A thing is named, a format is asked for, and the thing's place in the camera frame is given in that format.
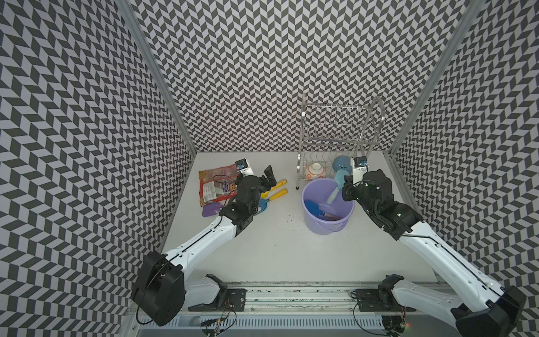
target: black and white pattern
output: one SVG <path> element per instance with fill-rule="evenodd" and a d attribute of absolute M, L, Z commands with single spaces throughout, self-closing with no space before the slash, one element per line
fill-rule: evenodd
<path fill-rule="evenodd" d="M 114 333 L 192 158 L 112 0 L 0 12 L 0 335 Z"/>
<path fill-rule="evenodd" d="M 303 93 L 380 95 L 387 149 L 468 1 L 132 3 L 197 150 L 295 151 Z"/>
<path fill-rule="evenodd" d="M 535 314 L 538 11 L 536 2 L 487 2 L 397 155 L 439 233 L 484 272 L 519 286 Z M 539 336 L 538 324 L 524 320 L 514 335 Z"/>

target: plastic bag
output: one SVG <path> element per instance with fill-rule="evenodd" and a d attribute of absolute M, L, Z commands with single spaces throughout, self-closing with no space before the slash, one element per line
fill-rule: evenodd
<path fill-rule="evenodd" d="M 198 171 L 201 207 L 212 202 L 230 199 L 236 195 L 238 192 L 236 191 L 235 180 L 238 174 L 236 164 Z"/>

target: plastic bucket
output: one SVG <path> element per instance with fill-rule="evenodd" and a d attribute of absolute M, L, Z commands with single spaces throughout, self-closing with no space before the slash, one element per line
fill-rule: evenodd
<path fill-rule="evenodd" d="M 346 226 L 348 219 L 354 212 L 354 201 L 344 201 L 342 195 L 337 194 L 331 205 L 326 203 L 329 195 L 337 187 L 337 182 L 333 179 L 318 178 L 309 182 L 303 192 L 301 192 L 301 205 L 303 206 L 303 221 L 308 229 L 316 234 L 327 235 L 338 232 Z M 311 214 L 305 207 L 305 200 L 312 200 L 317 203 L 320 210 L 336 215 L 340 220 L 322 220 Z"/>

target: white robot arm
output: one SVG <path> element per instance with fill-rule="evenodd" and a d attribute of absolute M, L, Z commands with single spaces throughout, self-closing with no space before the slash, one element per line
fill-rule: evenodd
<path fill-rule="evenodd" d="M 425 260 L 457 296 L 416 285 L 399 275 L 388 276 L 378 294 L 387 306 L 412 307 L 456 328 L 463 337 L 505 337 L 520 319 L 526 301 L 516 287 L 505 289 L 449 246 L 421 215 L 393 199 L 391 180 L 382 170 L 369 172 L 367 159 L 351 160 L 344 200 L 356 200 L 369 217 L 395 240 Z"/>
<path fill-rule="evenodd" d="M 276 185 L 271 166 L 257 177 L 247 159 L 236 162 L 237 194 L 225 203 L 208 227 L 165 254 L 151 252 L 139 269 L 131 299 L 159 326 L 168 323 L 181 308 L 208 305 L 223 308 L 226 284 L 214 275 L 187 281 L 191 272 L 215 249 L 238 236 L 258 211 L 260 195 Z"/>

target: white floor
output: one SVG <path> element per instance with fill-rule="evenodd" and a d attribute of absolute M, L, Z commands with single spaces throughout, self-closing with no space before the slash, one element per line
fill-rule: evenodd
<path fill-rule="evenodd" d="M 432 269 L 415 253 L 378 228 L 356 204 L 340 232 L 321 236 L 303 223 L 296 190 L 297 153 L 198 153 L 185 185 L 163 252 L 175 248 L 211 223 L 198 204 L 198 171 L 229 166 L 249 158 L 256 175 L 271 165 L 277 181 L 285 178 L 288 194 L 268 204 L 265 212 L 234 240 L 203 261 L 191 277 L 215 274 L 226 282 L 238 281 L 381 281 L 400 274 L 411 281 L 436 281 Z M 369 157 L 369 170 L 383 169 L 392 178 L 382 152 Z M 397 201 L 402 201 L 393 184 Z"/>

